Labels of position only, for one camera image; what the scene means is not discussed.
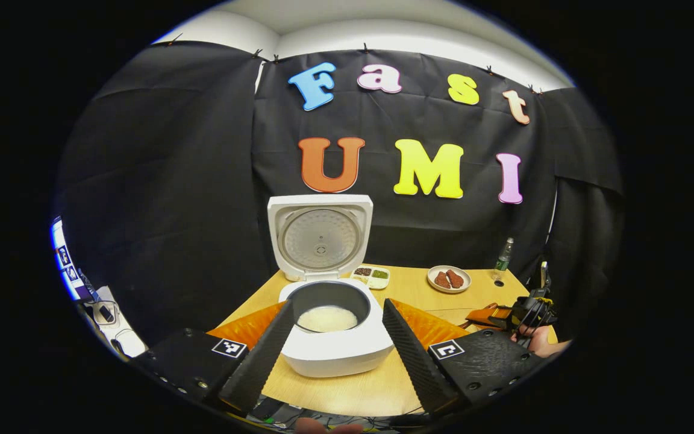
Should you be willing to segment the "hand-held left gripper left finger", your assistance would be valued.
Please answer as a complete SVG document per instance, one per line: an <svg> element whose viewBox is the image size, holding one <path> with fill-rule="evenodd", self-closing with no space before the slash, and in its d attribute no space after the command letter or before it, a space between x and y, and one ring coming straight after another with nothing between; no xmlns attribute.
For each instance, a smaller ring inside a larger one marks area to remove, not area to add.
<svg viewBox="0 0 694 434"><path fill-rule="evenodd" d="M235 319L209 333L171 333L133 365L154 381L220 411L245 417L259 396L295 324L283 301Z"/></svg>

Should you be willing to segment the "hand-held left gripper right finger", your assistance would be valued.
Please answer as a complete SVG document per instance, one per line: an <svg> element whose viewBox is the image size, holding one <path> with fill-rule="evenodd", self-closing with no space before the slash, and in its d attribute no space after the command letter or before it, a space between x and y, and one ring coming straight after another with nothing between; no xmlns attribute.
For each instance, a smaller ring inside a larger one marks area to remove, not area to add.
<svg viewBox="0 0 694 434"><path fill-rule="evenodd" d="M392 298L384 301L382 322L433 418L488 406L547 365L509 333L467 332Z"/></svg>

